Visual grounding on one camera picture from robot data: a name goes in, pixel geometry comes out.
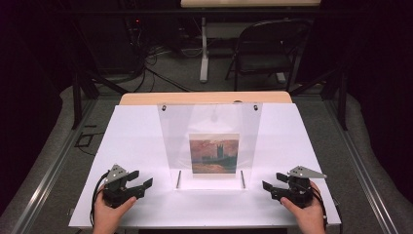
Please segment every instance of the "chair backrest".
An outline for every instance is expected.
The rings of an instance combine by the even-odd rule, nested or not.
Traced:
[[[247,27],[240,35],[238,50],[243,44],[286,42],[303,40],[308,34],[311,24],[304,19],[266,20]]]

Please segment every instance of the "chair seat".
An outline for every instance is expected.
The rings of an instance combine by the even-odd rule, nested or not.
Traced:
[[[291,61],[285,55],[245,55],[238,57],[241,73],[287,72],[291,68]]]

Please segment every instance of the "wooden desk top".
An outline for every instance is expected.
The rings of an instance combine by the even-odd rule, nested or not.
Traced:
[[[183,8],[313,7],[320,0],[181,0]]]
[[[185,104],[185,103],[232,103],[278,102],[292,103],[287,92],[196,92],[196,93],[144,93],[125,94],[120,105]]]

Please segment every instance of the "table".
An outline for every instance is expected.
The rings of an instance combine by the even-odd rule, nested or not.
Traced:
[[[182,0],[182,8],[251,8],[251,7],[316,7],[321,0]],[[211,23],[202,18],[203,57],[200,81],[207,82],[208,51],[207,38],[238,38],[252,23],[231,22]],[[283,73],[278,73],[285,80]]]
[[[247,190],[176,190],[170,180],[157,104],[232,103],[265,101],[256,152]],[[127,184],[137,186],[153,177],[144,198],[125,214],[127,228],[213,229],[280,228],[296,225],[295,218],[262,188],[262,180],[276,180],[297,165],[321,172],[316,155],[295,104],[286,92],[126,94],[116,106],[95,156],[85,188],[69,226],[91,228],[89,211],[95,184],[114,164],[139,170]],[[330,225],[340,224],[324,179],[313,179],[324,199]]]

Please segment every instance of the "white tabletop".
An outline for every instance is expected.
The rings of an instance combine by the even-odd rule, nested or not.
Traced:
[[[262,180],[277,187],[276,179],[296,166],[321,172],[295,104],[264,103],[252,166],[246,190],[176,190],[170,179],[163,132],[156,105],[119,105],[110,120],[95,156],[85,188],[69,226],[90,228],[89,213],[94,187],[114,164],[139,178],[127,187],[153,177],[146,191],[121,221],[133,228],[265,228],[296,225],[295,218],[262,188]],[[340,223],[324,179],[312,179],[324,200],[328,221]]]
[[[320,0],[181,0],[183,8],[313,7]]]

